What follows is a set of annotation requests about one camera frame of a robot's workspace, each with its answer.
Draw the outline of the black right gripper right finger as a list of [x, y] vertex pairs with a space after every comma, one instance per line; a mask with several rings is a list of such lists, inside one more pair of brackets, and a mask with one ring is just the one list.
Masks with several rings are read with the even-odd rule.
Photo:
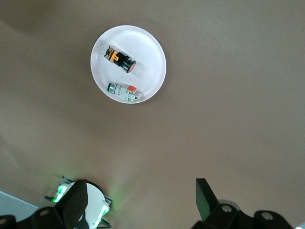
[[196, 204], [201, 220], [193, 229], [291, 229], [280, 214], [259, 210], [252, 217], [229, 203], [221, 203], [205, 178], [196, 179]]

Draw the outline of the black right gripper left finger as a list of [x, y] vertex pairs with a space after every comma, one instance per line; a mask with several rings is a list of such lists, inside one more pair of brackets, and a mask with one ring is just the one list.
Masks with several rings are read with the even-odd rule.
[[77, 180], [53, 207], [44, 207], [17, 222], [14, 215], [2, 215], [2, 229], [73, 229], [88, 205], [87, 180]]

